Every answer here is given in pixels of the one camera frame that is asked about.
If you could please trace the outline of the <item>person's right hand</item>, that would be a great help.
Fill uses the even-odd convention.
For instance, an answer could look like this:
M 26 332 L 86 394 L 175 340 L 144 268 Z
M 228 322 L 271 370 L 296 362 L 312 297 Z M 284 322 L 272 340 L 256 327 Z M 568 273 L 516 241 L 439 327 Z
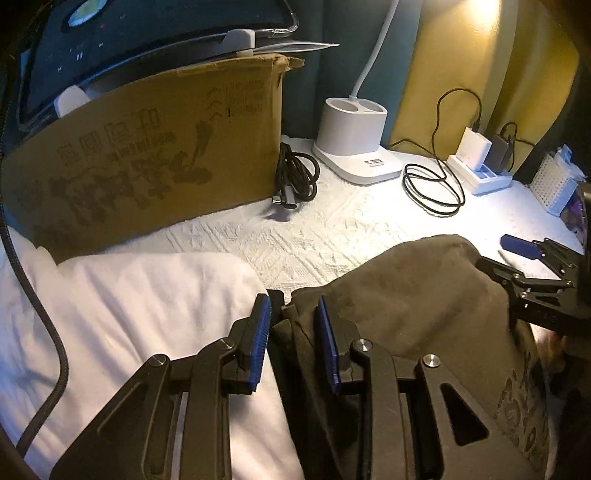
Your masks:
M 563 372 L 567 364 L 567 354 L 563 349 L 563 337 L 537 325 L 532 325 L 531 329 L 545 372 L 549 375 Z

